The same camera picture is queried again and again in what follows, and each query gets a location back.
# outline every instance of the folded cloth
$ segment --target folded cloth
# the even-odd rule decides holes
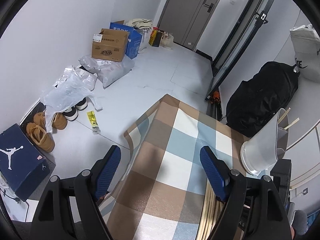
[[[153,27],[152,20],[147,19],[132,19],[126,25],[136,29],[152,29]]]

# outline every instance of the plastic bag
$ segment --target plastic bag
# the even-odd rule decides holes
[[[153,30],[153,28],[151,28],[151,29],[141,29],[141,30],[136,29],[136,31],[142,35],[142,40],[141,40],[141,43],[140,43],[140,47],[139,47],[138,53],[140,53],[140,54],[143,53],[142,51],[149,46],[149,40],[150,40],[150,36],[151,36],[152,30]]]
[[[90,91],[95,87],[97,81],[97,75],[91,74],[88,71],[85,71],[81,68],[81,65],[78,67],[69,66],[64,69],[63,75],[58,79],[57,84],[65,82],[71,73],[76,74],[76,76],[82,81],[83,86]]]
[[[173,36],[170,33],[164,33],[160,41],[160,46],[165,47],[167,49],[172,49],[173,47]]]
[[[106,88],[114,81],[126,75],[134,67],[134,61],[127,55],[124,55],[121,62],[95,59],[89,55],[83,56],[79,62],[86,70],[98,75],[98,79],[102,82],[103,88]]]
[[[67,80],[60,82],[57,87],[52,86],[44,91],[40,96],[40,101],[46,106],[45,128],[47,133],[52,132],[52,120],[55,113],[75,106],[85,97],[91,99],[95,109],[102,109],[94,94],[83,86],[82,81],[73,72],[70,72]]]
[[[295,51],[295,61],[300,73],[307,79],[320,83],[320,38],[311,24],[290,30]]]

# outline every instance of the sneaker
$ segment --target sneaker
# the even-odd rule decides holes
[[[48,153],[52,152],[54,148],[54,141],[40,125],[37,125],[33,122],[28,123],[27,134],[41,149]]]
[[[78,104],[75,105],[75,107],[80,111],[86,109],[87,106],[88,106],[88,103],[86,98],[84,98]]]
[[[44,112],[36,113],[33,117],[33,122],[45,129]],[[62,113],[56,113],[53,117],[52,127],[58,130],[63,130],[67,126],[68,121]]]
[[[64,115],[64,117],[69,120],[69,121],[73,121],[78,117],[78,112],[77,109],[72,106],[70,108],[68,108],[66,111],[64,111],[62,113]]]

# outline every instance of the tan sneaker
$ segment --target tan sneaker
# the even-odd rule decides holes
[[[39,126],[41,126],[43,129],[45,129],[45,117],[44,112],[36,113],[33,117],[33,122]],[[52,127],[56,128],[58,130],[63,130],[67,126],[68,121],[64,117],[62,113],[56,113],[53,121],[52,121]]]
[[[28,123],[27,134],[41,149],[48,153],[52,152],[54,148],[54,141],[40,125],[37,125],[33,122]]]

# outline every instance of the door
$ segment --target door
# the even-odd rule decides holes
[[[261,2],[262,0],[249,0],[246,4],[230,35],[228,36],[227,40],[225,41],[219,53],[212,62],[214,74],[218,72],[218,70],[223,66],[231,52],[234,50],[240,38],[244,34],[244,31],[248,27],[251,19],[253,18],[253,15],[258,10]]]
[[[194,49],[218,0],[168,0],[159,29],[172,33],[174,41]]]
[[[213,93],[218,90],[219,86],[236,65],[262,24],[268,23],[266,18],[273,1],[274,0],[262,0],[258,6],[257,13],[250,17],[249,24],[247,24],[242,35],[237,40],[233,50],[228,54],[228,57],[220,67],[217,74],[212,78],[206,100],[208,100]]]

